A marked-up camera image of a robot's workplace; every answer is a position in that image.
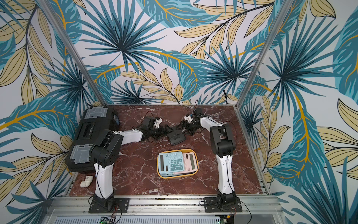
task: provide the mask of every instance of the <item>calculator display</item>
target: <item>calculator display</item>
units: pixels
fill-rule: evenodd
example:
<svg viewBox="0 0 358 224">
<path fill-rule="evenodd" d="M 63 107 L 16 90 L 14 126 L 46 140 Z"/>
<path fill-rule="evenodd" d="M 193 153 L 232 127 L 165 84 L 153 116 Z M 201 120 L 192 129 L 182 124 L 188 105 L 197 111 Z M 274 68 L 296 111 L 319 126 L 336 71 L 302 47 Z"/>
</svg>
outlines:
<svg viewBox="0 0 358 224">
<path fill-rule="evenodd" d="M 190 161 L 192 162 L 192 169 L 195 170 L 193 154 L 190 154 Z"/>
<path fill-rule="evenodd" d="M 160 170 L 164 171 L 164 158 L 163 158 L 163 155 L 160 155 Z"/>
</svg>

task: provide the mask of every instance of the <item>metal vent grille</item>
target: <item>metal vent grille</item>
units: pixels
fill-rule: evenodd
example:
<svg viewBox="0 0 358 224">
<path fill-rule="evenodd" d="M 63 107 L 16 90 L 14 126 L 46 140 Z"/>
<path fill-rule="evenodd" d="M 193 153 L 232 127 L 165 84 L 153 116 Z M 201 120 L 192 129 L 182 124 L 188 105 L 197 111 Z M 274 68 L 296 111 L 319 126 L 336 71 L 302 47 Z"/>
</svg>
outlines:
<svg viewBox="0 0 358 224">
<path fill-rule="evenodd" d="M 54 224 L 98 224 L 100 216 L 58 216 Z M 117 224 L 219 224 L 215 216 L 122 216 Z"/>
</svg>

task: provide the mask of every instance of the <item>black mounting plate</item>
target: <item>black mounting plate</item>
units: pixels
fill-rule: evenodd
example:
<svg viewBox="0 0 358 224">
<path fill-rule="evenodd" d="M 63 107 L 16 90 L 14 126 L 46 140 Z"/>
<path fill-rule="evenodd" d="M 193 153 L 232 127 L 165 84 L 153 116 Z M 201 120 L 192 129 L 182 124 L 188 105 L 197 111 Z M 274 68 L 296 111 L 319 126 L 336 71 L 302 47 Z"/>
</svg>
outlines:
<svg viewBox="0 0 358 224">
<path fill-rule="evenodd" d="M 114 204 L 119 205 L 116 213 L 127 213 L 128 205 L 129 205 L 129 199 L 128 197 L 115 197 L 114 198 Z M 98 203 L 95 202 L 95 200 L 92 200 L 91 206 L 89 207 L 88 213 L 90 214 L 98 214 L 98 213 L 113 213 L 113 210 L 107 211 L 105 208 L 100 206 Z"/>
<path fill-rule="evenodd" d="M 236 204 L 231 205 L 228 207 L 228 209 L 221 210 L 218 208 L 217 204 L 217 198 L 216 197 L 204 197 L 204 207 L 206 213 L 213 213 L 213 212 L 231 212 L 231 208 L 234 206 L 236 208 L 236 212 L 242 212 L 241 202 L 239 199 L 236 200 Z"/>
</svg>

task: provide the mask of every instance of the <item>beige leaf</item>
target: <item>beige leaf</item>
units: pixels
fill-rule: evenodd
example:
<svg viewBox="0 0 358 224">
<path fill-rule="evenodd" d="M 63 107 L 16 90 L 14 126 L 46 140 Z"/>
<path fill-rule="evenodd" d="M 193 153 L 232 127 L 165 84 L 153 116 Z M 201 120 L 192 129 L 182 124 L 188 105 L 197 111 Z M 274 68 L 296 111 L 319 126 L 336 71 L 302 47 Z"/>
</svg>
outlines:
<svg viewBox="0 0 358 224">
<path fill-rule="evenodd" d="M 55 173 L 57 168 L 60 166 L 60 164 L 62 162 L 62 159 L 65 156 L 67 156 L 67 153 L 64 153 L 64 154 L 60 155 L 54 161 L 50 162 L 50 164 L 46 167 L 45 171 L 43 172 L 43 174 L 41 175 L 40 179 L 37 181 L 37 183 L 35 185 L 39 185 L 40 183 L 42 183 L 45 180 L 47 180 L 51 176 L 51 171 L 52 171 L 52 173 Z"/>
<path fill-rule="evenodd" d="M 183 98 L 183 92 L 184 92 L 184 88 L 178 84 L 175 88 L 174 88 L 174 96 L 180 101 Z"/>
<path fill-rule="evenodd" d="M 266 5 L 266 4 L 270 4 L 272 2 L 274 2 L 275 0 L 256 0 L 256 5 Z M 254 5 L 254 1 L 253 0 L 244 0 L 244 4 L 250 4 L 250 5 Z"/>
<path fill-rule="evenodd" d="M 264 110 L 261 111 L 261 115 L 263 118 L 263 124 L 265 125 L 266 129 L 269 130 L 270 129 L 270 125 L 269 125 L 269 118 L 267 117 L 267 114 Z"/>
<path fill-rule="evenodd" d="M 220 100 L 217 101 L 215 104 L 222 104 L 222 103 L 225 102 L 225 101 L 226 101 L 225 95 L 222 95 L 222 96 L 220 97 Z"/>
<path fill-rule="evenodd" d="M 46 153 L 46 154 L 58 155 L 58 154 L 64 152 L 58 146 L 57 143 L 55 143 L 53 141 L 42 140 L 42 139 L 36 137 L 33 133 L 31 134 L 31 142 L 38 151 Z"/>
<path fill-rule="evenodd" d="M 278 145 L 281 143 L 282 137 L 284 133 L 290 129 L 289 126 L 283 125 L 275 131 L 273 137 L 270 140 L 270 148 L 269 151 L 273 150 L 274 148 L 277 148 Z"/>
<path fill-rule="evenodd" d="M 206 56 L 205 51 L 206 51 L 206 42 L 203 42 L 197 51 L 197 59 L 204 60 Z"/>
<path fill-rule="evenodd" d="M 276 102 L 274 103 L 274 106 L 272 107 L 272 110 L 271 110 L 270 135 L 271 135 L 272 131 L 274 130 L 274 128 L 276 126 L 276 122 L 277 122 L 277 110 L 274 110 L 274 108 L 277 105 L 277 102 L 278 101 L 276 100 Z"/>
<path fill-rule="evenodd" d="M 23 180 L 30 171 L 21 172 L 0 184 L 0 202 Z"/>
<path fill-rule="evenodd" d="M 100 106 L 100 105 L 101 105 L 101 103 L 98 102 L 98 101 L 94 101 L 94 102 L 92 103 L 92 106 Z"/>
<path fill-rule="evenodd" d="M 167 70 L 168 70 L 168 68 L 165 68 L 165 69 L 163 69 L 163 71 L 161 71 L 160 79 L 161 79 L 161 82 L 163 83 L 164 88 L 167 91 L 171 92 L 171 88 L 173 87 L 173 82 L 169 78 Z"/>
<path fill-rule="evenodd" d="M 211 39 L 211 41 L 210 41 L 210 55 L 215 54 L 215 50 L 218 50 L 220 44 L 222 44 L 224 42 L 226 26 L 227 26 L 227 23 L 225 23 L 219 29 L 219 31 L 214 35 L 214 37 Z"/>
<path fill-rule="evenodd" d="M 330 142 L 339 142 L 345 144 L 352 144 L 358 146 L 358 141 L 344 133 L 341 130 L 330 127 L 317 127 L 318 133 L 321 136 L 322 140 Z"/>
<path fill-rule="evenodd" d="M 68 135 L 62 135 L 60 136 L 60 140 L 61 140 L 61 145 L 69 150 L 71 148 L 71 145 L 72 145 L 72 139 L 70 138 L 70 136 Z"/>
<path fill-rule="evenodd" d="M 47 86 L 45 86 L 44 84 L 42 84 L 41 79 L 39 79 L 36 75 L 31 74 L 32 76 L 32 80 L 34 81 L 36 90 L 42 95 L 42 96 L 47 96 L 47 94 L 50 93 L 50 90 L 48 89 Z"/>
<path fill-rule="evenodd" d="M 169 101 L 177 102 L 177 100 L 174 97 L 168 95 L 151 96 L 151 97 L 159 100 L 169 100 Z"/>
<path fill-rule="evenodd" d="M 237 101 L 237 97 L 235 95 L 231 95 L 231 94 L 226 94 L 226 96 L 233 101 Z"/>
<path fill-rule="evenodd" d="M 358 156 L 356 148 L 337 148 L 326 152 L 326 157 L 332 167 L 343 165 L 344 160 L 348 157 L 347 162 Z"/>
<path fill-rule="evenodd" d="M 36 2 L 32 0 L 17 0 L 16 2 L 13 0 L 5 0 L 5 2 L 14 10 L 10 10 L 8 6 L 6 5 L 6 8 L 12 13 L 12 14 L 21 14 L 25 13 L 27 11 L 31 11 L 35 8 Z"/>
<path fill-rule="evenodd" d="M 260 124 L 260 131 L 261 131 L 261 135 L 262 135 L 262 142 L 265 146 L 265 149 L 268 149 L 269 148 L 269 142 L 268 142 L 269 140 L 267 138 L 267 132 L 266 132 L 265 128 L 263 127 L 262 122 Z"/>
<path fill-rule="evenodd" d="M 12 162 L 12 164 L 14 164 L 16 169 L 0 167 L 0 172 L 20 171 L 20 170 L 26 169 L 30 166 L 33 166 L 35 164 L 38 164 L 42 161 L 47 161 L 49 159 L 51 159 L 51 157 L 26 156 L 24 158 L 21 158 L 21 159 L 18 159 L 16 161 Z"/>
<path fill-rule="evenodd" d="M 155 82 L 156 84 L 158 84 L 160 86 L 160 84 L 158 82 L 158 79 L 155 77 L 155 75 L 153 73 L 151 73 L 148 70 L 145 70 L 145 72 L 143 72 L 143 70 L 140 67 L 140 65 L 138 65 L 138 69 L 145 77 L 149 78 L 150 80 L 152 80 L 153 82 Z"/>
<path fill-rule="evenodd" d="M 206 36 L 201 40 L 197 40 L 197 41 L 188 43 L 187 45 L 185 45 L 185 47 L 182 48 L 180 53 L 182 53 L 182 54 L 190 54 L 190 52 L 192 52 L 197 46 L 199 46 L 199 44 L 201 44 L 203 41 L 206 41 L 208 39 L 208 37 L 209 36 Z"/>
<path fill-rule="evenodd" d="M 258 139 L 258 144 L 260 146 L 260 150 L 261 150 L 261 155 L 262 155 L 262 161 L 264 163 L 266 163 L 267 160 L 267 148 L 265 147 L 265 145 L 263 144 L 263 142 L 261 141 L 260 137 L 257 137 Z"/>
<path fill-rule="evenodd" d="M 27 20 L 25 19 L 18 19 L 19 23 L 22 25 L 22 27 L 15 22 L 14 20 L 9 21 L 9 25 L 5 25 L 1 27 L 0 29 L 0 41 L 6 41 L 9 40 L 13 35 L 15 37 L 15 43 L 18 44 L 22 41 L 26 34 L 25 27 L 27 26 Z"/>
<path fill-rule="evenodd" d="M 303 3 L 303 6 L 302 6 L 301 11 L 300 11 L 300 15 L 298 16 L 298 24 L 301 23 L 303 17 L 304 17 L 305 14 L 306 14 L 307 5 L 308 5 L 308 0 L 306 0 L 306 1 Z"/>
<path fill-rule="evenodd" d="M 269 159 L 267 160 L 266 167 L 273 168 L 274 166 L 279 164 L 281 162 L 281 155 L 282 154 L 278 152 L 271 153 L 271 155 L 268 157 Z"/>
<path fill-rule="evenodd" d="M 136 72 L 121 72 L 121 76 L 128 77 L 128 78 L 138 78 L 140 80 L 146 80 L 144 76 L 136 73 Z"/>
<path fill-rule="evenodd" d="M 268 119 L 270 119 L 271 109 L 270 109 L 270 100 L 266 95 L 262 96 L 262 101 L 265 106 L 266 114 L 268 115 Z"/>
<path fill-rule="evenodd" d="M 235 15 L 244 12 L 243 8 L 236 6 L 236 11 L 234 13 L 233 5 L 227 5 L 226 8 L 225 6 L 206 6 L 206 5 L 198 5 L 198 4 L 194 4 L 194 6 L 199 9 L 204 9 L 206 13 L 209 15 L 220 15 L 216 20 L 230 19 Z"/>
<path fill-rule="evenodd" d="M 226 34 L 226 38 L 227 38 L 227 47 L 226 47 L 226 49 L 229 49 L 229 47 L 234 42 L 237 30 L 241 26 L 241 24 L 244 21 L 245 17 L 246 17 L 246 13 L 240 15 L 237 18 L 235 18 L 233 20 L 233 22 L 230 24 L 230 26 L 229 26 L 229 28 L 227 30 L 227 34 Z"/>
<path fill-rule="evenodd" d="M 273 8 L 274 6 L 270 5 L 269 7 L 265 8 L 262 12 L 260 12 L 257 16 L 255 16 L 255 18 L 250 23 L 250 26 L 248 27 L 244 38 L 250 35 L 251 33 L 253 33 L 255 30 L 257 30 L 257 28 L 259 28 L 266 21 L 266 19 L 270 16 Z"/>
<path fill-rule="evenodd" d="M 42 162 L 41 164 L 39 164 L 38 166 L 36 166 L 34 169 L 32 169 L 28 175 L 26 175 L 25 179 L 22 181 L 22 183 L 20 184 L 20 187 L 18 188 L 18 190 L 16 191 L 16 195 L 21 195 L 22 193 L 24 193 L 27 188 L 30 187 L 30 181 L 34 182 L 36 180 L 36 178 L 40 175 L 42 169 L 44 168 L 46 162 Z"/>
<path fill-rule="evenodd" d="M 271 174 L 270 174 L 268 171 L 266 171 L 265 173 L 263 173 L 263 177 L 265 178 L 265 180 L 266 180 L 267 183 L 271 183 L 271 181 L 272 181 L 272 176 L 271 176 Z"/>
<path fill-rule="evenodd" d="M 37 17 L 39 20 L 39 24 L 40 24 L 42 33 L 45 35 L 47 42 L 50 44 L 50 46 L 52 48 L 52 37 L 51 37 L 50 28 L 48 26 L 47 19 L 41 9 L 37 10 Z"/>
<path fill-rule="evenodd" d="M 43 57 L 45 58 L 48 62 L 52 63 L 52 59 L 49 56 L 49 54 L 47 53 L 47 51 L 45 50 L 45 48 L 42 46 L 39 36 L 37 36 L 37 33 L 34 29 L 34 27 L 32 26 L 32 24 L 30 24 L 30 28 L 29 28 L 29 34 L 30 34 L 30 40 L 33 44 L 33 46 L 35 47 L 35 49 L 37 50 L 37 52 Z"/>
<path fill-rule="evenodd" d="M 355 166 L 352 169 L 347 170 L 347 176 L 358 180 L 358 166 Z"/>
<path fill-rule="evenodd" d="M 0 86 L 13 83 L 24 70 L 26 64 L 25 46 L 15 51 L 14 55 L 6 63 L 1 75 Z"/>
<path fill-rule="evenodd" d="M 192 38 L 192 37 L 200 37 L 209 33 L 214 32 L 221 24 L 207 24 L 201 25 L 197 27 L 192 27 L 183 31 L 175 31 L 181 37 Z"/>
<path fill-rule="evenodd" d="M 58 170 L 57 175 L 56 175 L 55 179 L 53 179 L 53 181 L 57 180 L 61 176 L 62 172 L 67 168 L 67 166 L 65 164 L 65 160 L 66 160 L 66 156 L 64 156 L 62 158 L 62 161 L 60 162 L 60 169 Z"/>
<path fill-rule="evenodd" d="M 358 132 L 358 111 L 353 110 L 338 99 L 338 112 L 344 122 Z"/>
<path fill-rule="evenodd" d="M 43 60 L 36 54 L 35 50 L 29 44 L 29 54 L 32 61 L 32 64 L 36 71 L 39 73 L 41 77 L 46 80 L 47 83 L 51 83 L 51 78 L 48 76 L 48 70 L 45 68 L 45 63 Z"/>
<path fill-rule="evenodd" d="M 21 85 L 21 97 L 24 105 L 34 100 L 30 75 L 30 66 L 27 65 L 25 80 Z"/>
<path fill-rule="evenodd" d="M 160 89 L 160 88 L 143 88 L 144 90 L 148 91 L 148 92 L 151 92 L 151 93 L 155 93 L 155 94 L 158 94 L 158 95 L 167 95 L 168 92 Z"/>
<path fill-rule="evenodd" d="M 336 18 L 334 9 L 327 0 L 311 0 L 310 8 L 315 17 L 330 16 Z"/>
<path fill-rule="evenodd" d="M 184 100 L 182 104 L 191 104 L 191 102 L 189 100 Z"/>
<path fill-rule="evenodd" d="M 75 3 L 78 6 L 81 6 L 84 9 L 86 9 L 86 6 L 85 6 L 85 4 L 83 3 L 82 0 L 73 0 L 73 3 Z"/>
<path fill-rule="evenodd" d="M 133 81 L 133 83 L 137 84 L 137 85 L 143 85 L 143 86 L 157 86 L 157 84 L 152 83 L 147 80 L 136 80 L 136 81 Z"/>
<path fill-rule="evenodd" d="M 329 151 L 329 150 L 335 149 L 336 147 L 333 147 L 327 143 L 323 143 L 323 148 L 325 151 Z"/>
<path fill-rule="evenodd" d="M 36 90 L 36 99 L 41 98 L 41 97 L 44 97 L 44 96 L 41 95 L 41 93 L 38 90 Z"/>
</svg>

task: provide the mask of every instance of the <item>black toolbox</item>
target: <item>black toolbox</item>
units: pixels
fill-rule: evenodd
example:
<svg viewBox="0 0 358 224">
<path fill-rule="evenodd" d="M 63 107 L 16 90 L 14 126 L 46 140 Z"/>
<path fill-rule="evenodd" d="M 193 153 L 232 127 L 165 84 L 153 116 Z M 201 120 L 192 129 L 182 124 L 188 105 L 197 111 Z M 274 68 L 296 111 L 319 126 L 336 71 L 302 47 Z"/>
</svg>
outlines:
<svg viewBox="0 0 358 224">
<path fill-rule="evenodd" d="M 119 130 L 119 124 L 118 114 L 113 108 L 98 106 L 87 109 L 65 160 L 68 169 L 83 174 L 94 172 L 93 161 L 89 159 L 90 148 L 101 130 Z"/>
</svg>

